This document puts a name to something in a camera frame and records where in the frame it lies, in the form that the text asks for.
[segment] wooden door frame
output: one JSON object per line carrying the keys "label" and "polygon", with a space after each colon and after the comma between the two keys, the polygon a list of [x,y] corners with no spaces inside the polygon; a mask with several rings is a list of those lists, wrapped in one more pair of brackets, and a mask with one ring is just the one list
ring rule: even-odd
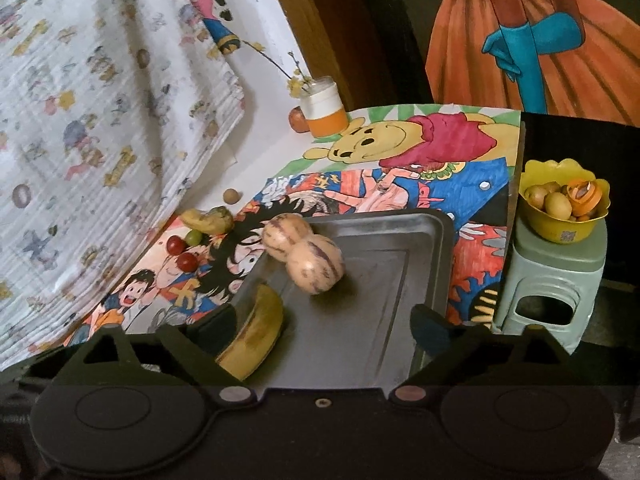
{"label": "wooden door frame", "polygon": [[380,39],[363,0],[279,0],[314,77],[330,75],[347,109],[396,103]]}

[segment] orange liquid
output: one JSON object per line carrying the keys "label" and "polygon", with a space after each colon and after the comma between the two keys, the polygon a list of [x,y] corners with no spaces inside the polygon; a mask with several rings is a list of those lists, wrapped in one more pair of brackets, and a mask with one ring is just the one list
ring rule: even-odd
{"label": "orange liquid", "polygon": [[316,139],[319,137],[327,137],[339,134],[349,126],[349,119],[344,108],[340,108],[337,112],[327,115],[321,119],[307,119],[311,135]]}

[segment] banana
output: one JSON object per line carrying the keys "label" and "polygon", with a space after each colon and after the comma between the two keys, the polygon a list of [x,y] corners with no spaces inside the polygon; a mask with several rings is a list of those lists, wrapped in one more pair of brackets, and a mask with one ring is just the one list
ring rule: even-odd
{"label": "banana", "polygon": [[229,209],[223,205],[215,207],[209,212],[187,209],[180,215],[180,220],[188,228],[208,235],[223,235],[234,228],[234,218]]}
{"label": "banana", "polygon": [[284,320],[282,300],[265,284],[258,285],[254,309],[236,338],[216,361],[244,381],[260,366],[276,343]]}

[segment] colored drawing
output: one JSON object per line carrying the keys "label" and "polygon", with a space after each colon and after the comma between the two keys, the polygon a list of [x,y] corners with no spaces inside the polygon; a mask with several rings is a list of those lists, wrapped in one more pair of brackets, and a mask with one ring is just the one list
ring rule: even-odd
{"label": "colored drawing", "polygon": [[216,42],[222,54],[229,54],[241,45],[238,37],[232,33],[221,21],[231,21],[231,11],[225,0],[191,0],[202,16],[202,21]]}
{"label": "colored drawing", "polygon": [[[284,212],[309,217],[433,208],[446,213],[456,230],[447,317],[452,322],[488,322],[506,243],[502,218],[507,203],[495,198],[508,196],[519,113],[398,105],[357,110],[350,120],[348,129],[331,139],[318,142],[310,136],[308,158],[286,164],[297,165],[298,171],[319,171],[268,179],[236,215],[229,234],[205,237],[190,248],[200,264],[195,272],[182,272],[176,256],[166,253],[169,237],[184,237],[189,230],[175,219],[65,344],[82,342],[106,324],[146,333],[162,324],[191,324],[213,311],[233,313],[228,302],[264,254],[264,225]],[[328,171],[338,163],[347,169]],[[235,336],[242,320],[236,314],[225,320],[225,330]]]}
{"label": "colored drawing", "polygon": [[442,0],[426,71],[437,102],[640,126],[640,26],[603,0]]}
{"label": "colored drawing", "polygon": [[316,140],[278,175],[293,173],[287,170],[380,167],[405,168],[427,180],[443,180],[472,160],[503,157],[507,166],[515,165],[520,116],[514,110],[397,105],[357,110],[350,116],[346,130]]}

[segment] white cloth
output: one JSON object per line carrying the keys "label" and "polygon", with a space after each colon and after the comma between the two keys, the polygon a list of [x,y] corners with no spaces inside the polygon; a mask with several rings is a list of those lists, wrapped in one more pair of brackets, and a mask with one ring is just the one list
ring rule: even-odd
{"label": "white cloth", "polygon": [[149,245],[242,116],[188,0],[0,0],[0,368]]}

